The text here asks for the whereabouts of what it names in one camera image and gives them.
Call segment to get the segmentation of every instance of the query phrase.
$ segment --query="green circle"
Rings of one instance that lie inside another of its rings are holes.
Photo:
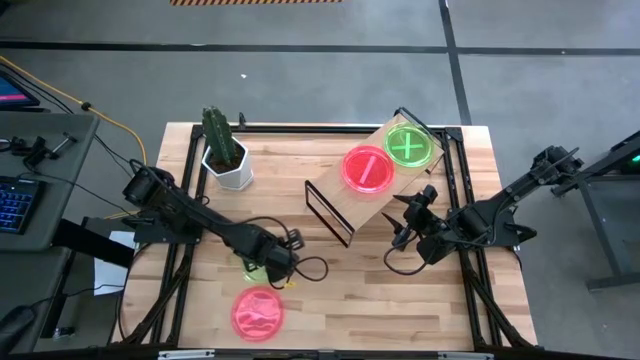
[[[267,269],[261,266],[251,272],[244,270],[244,280],[251,284],[268,284],[269,275],[267,275]]]
[[[433,142],[414,125],[397,124],[387,131],[384,150],[398,165],[419,167],[431,160]]]

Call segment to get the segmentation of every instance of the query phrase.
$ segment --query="white paper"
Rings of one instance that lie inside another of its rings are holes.
[[[109,240],[133,249],[135,247],[135,243],[133,242],[134,235],[135,233],[133,232],[112,231],[111,235],[109,235]],[[93,291],[94,296],[111,294],[124,289],[124,283],[127,280],[127,268],[100,259],[95,259],[93,267],[95,270],[94,288],[96,288],[96,290]],[[107,284],[121,285],[123,287],[103,286],[98,289],[98,287]]]

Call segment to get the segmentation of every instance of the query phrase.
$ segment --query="red line symbol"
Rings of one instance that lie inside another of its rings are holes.
[[[360,184],[364,184],[364,182],[367,180],[367,178],[369,177],[369,173],[371,172],[371,168],[373,167],[373,164],[375,162],[376,162],[376,157],[371,155],[371,157],[369,158],[369,162],[367,163],[367,167],[364,169],[364,172],[360,177]]]

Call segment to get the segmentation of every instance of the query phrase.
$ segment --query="red circle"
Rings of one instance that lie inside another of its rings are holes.
[[[233,330],[251,342],[266,341],[273,337],[282,327],[283,320],[280,296],[264,286],[243,291],[231,309]]]
[[[394,165],[382,149],[358,146],[342,161],[342,178],[353,189],[373,194],[386,189],[393,180]]]

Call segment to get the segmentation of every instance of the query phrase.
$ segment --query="wooden table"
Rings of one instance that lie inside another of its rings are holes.
[[[169,123],[157,166],[170,171],[180,184],[191,123]],[[476,199],[491,197],[501,189],[487,127],[463,127],[466,152]],[[305,206],[305,179],[320,176],[366,135],[353,134],[237,134],[249,149],[254,183],[243,192],[222,190],[212,176],[205,195],[212,207],[234,220],[268,215],[298,228],[306,241],[301,257],[317,255],[330,264],[321,283],[294,276],[296,286],[280,292],[286,308],[285,322],[278,335],[264,343],[249,343],[238,337],[230,322],[232,303],[252,285],[243,280],[240,260],[219,238],[207,233],[196,247],[180,336],[181,347],[191,348],[277,348],[343,350],[471,350],[472,340],[457,254],[414,276],[389,271],[382,255],[392,239],[391,227],[381,215],[369,221],[343,247]],[[201,158],[204,141],[199,144]],[[459,174],[457,161],[454,161]],[[194,169],[193,195],[199,166]],[[431,176],[419,177],[403,193],[414,194],[427,183],[440,196],[431,207],[443,216],[450,207],[439,165]],[[462,204],[463,194],[459,194]],[[403,204],[392,201],[385,209],[402,219]],[[270,222],[262,226],[275,234],[282,230]],[[129,333],[144,317],[158,296],[167,246],[154,245],[133,267],[124,297],[123,324]],[[422,259],[411,246],[396,253],[391,262],[399,269],[414,269]],[[487,250],[487,262],[497,303],[514,326],[535,343],[522,274],[513,253]],[[319,264],[301,266],[311,276],[320,275]],[[484,306],[479,312],[485,339],[489,339]],[[170,323],[172,310],[165,324]],[[166,336],[169,326],[165,326]]]

